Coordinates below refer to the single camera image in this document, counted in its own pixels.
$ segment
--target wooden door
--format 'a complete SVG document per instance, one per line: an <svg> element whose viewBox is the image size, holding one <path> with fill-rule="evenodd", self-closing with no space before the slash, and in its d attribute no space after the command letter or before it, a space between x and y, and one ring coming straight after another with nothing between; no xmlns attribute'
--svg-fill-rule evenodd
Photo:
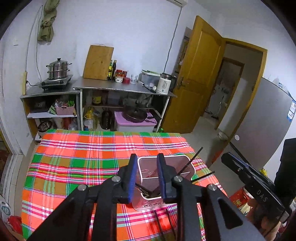
<svg viewBox="0 0 296 241"><path fill-rule="evenodd" d="M165 132L190 133L205 110L225 49L225 41L197 16L170 106Z"/></svg>

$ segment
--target metal bolt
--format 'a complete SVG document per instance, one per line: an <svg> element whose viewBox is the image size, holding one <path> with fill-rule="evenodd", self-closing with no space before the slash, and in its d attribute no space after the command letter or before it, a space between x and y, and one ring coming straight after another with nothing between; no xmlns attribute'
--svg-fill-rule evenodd
<svg viewBox="0 0 296 241"><path fill-rule="evenodd" d="M212 190L212 191L216 191L217 190L217 186L215 184L210 184L208 186L208 189Z"/></svg>
<svg viewBox="0 0 296 241"><path fill-rule="evenodd" d="M84 191L86 189L86 185L85 184L81 184L78 186L78 190L79 191Z"/></svg>
<svg viewBox="0 0 296 241"><path fill-rule="evenodd" d="M115 182L115 183L119 182L120 180L121 180L120 176L112 177L112 181Z"/></svg>
<svg viewBox="0 0 296 241"><path fill-rule="evenodd" d="M181 176L175 176L174 177L174 180L176 181L176 182L182 182L183 181L183 177L181 177Z"/></svg>

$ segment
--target refrigerator sticker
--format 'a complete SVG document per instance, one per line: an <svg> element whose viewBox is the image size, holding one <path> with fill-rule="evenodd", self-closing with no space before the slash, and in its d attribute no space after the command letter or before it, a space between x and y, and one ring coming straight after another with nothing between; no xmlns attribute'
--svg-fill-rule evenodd
<svg viewBox="0 0 296 241"><path fill-rule="evenodd" d="M292 113L295 114L295 110L296 110L296 101L292 101L292 104L291 104L291 107L290 107L290 110L292 111Z"/></svg>
<svg viewBox="0 0 296 241"><path fill-rule="evenodd" d="M289 113L288 113L287 119L288 119L289 121L292 121L293 116L294 116L294 114L292 113L292 111L289 110Z"/></svg>

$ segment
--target pink plastic basket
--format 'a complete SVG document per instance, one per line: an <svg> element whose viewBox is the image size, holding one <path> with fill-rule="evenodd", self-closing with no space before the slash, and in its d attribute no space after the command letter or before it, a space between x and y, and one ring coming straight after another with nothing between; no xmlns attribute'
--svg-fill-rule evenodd
<svg viewBox="0 0 296 241"><path fill-rule="evenodd" d="M143 156L138 158L136 183L142 185L150 191L153 191L159 186L156 158L156 156ZM190 161L190 158L186 155L165 156L165 161L167 165L174 167L178 173ZM181 173L181 176L191 180L194 173L195 169L191 163L183 171L183 173ZM132 205L134 209L142 211L166 206L167 204L163 202L161 197L147 199L143 196L142 192L138 188L135 188L132 198Z"/></svg>
<svg viewBox="0 0 296 241"><path fill-rule="evenodd" d="M75 105L70 106L70 107L69 106L62 106L62 107L56 106L55 108L56 108L57 115L73 115Z"/></svg>

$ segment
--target plaid tablecloth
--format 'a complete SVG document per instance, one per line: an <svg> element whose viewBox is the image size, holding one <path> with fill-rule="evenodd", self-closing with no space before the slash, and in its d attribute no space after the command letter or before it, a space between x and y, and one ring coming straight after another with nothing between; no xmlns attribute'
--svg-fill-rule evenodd
<svg viewBox="0 0 296 241"><path fill-rule="evenodd" d="M28 238L43 220L80 184L101 184L127 165L132 153L140 156L185 154L194 150L177 133L127 133L51 130L36 150L26 177L22 201L22 227ZM193 161L193 178L210 172L204 162ZM199 181L214 183L214 175ZM205 239L201 209L198 205L202 237ZM177 206L169 205L170 219L176 227ZM156 209L166 240L173 238L166 208ZM136 211L132 205L117 205L117 240L160 240L160 229L152 210Z"/></svg>

